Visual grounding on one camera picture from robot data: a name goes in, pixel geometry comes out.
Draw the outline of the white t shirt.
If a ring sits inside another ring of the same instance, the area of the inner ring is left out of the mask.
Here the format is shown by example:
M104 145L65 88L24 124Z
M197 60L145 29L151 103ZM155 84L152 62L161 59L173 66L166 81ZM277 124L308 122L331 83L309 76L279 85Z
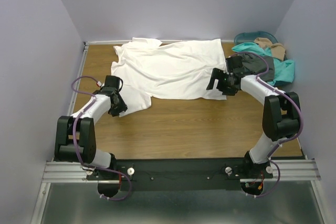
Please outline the white t shirt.
M121 116L149 108L152 98L226 100L218 90L207 90L212 70L226 68L220 39L163 45L157 39L133 38L114 50L118 61L111 73L123 80L120 94L128 107Z

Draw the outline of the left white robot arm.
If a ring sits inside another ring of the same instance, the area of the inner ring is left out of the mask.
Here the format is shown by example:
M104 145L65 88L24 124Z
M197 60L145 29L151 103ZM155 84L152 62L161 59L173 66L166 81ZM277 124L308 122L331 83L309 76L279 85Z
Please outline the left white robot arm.
M120 94L123 81L116 76L106 76L104 83L97 79L94 81L99 90L87 93L90 100L72 115L58 119L54 158L63 162L79 162L90 168L115 170L115 156L97 148L95 124L105 113L119 116L127 111Z

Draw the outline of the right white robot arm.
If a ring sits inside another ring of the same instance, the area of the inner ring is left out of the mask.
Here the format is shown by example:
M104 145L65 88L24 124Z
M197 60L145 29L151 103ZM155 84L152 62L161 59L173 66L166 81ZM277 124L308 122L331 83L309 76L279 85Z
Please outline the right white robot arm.
M244 91L263 105L263 133L248 151L240 166L245 176L259 174L270 164L273 153L285 142L296 139L303 129L299 97L269 85L262 77L269 72L269 64L260 57L262 69L254 74L243 65L243 55L236 53L226 59L226 70L214 68L207 90L216 88L223 95L234 96Z

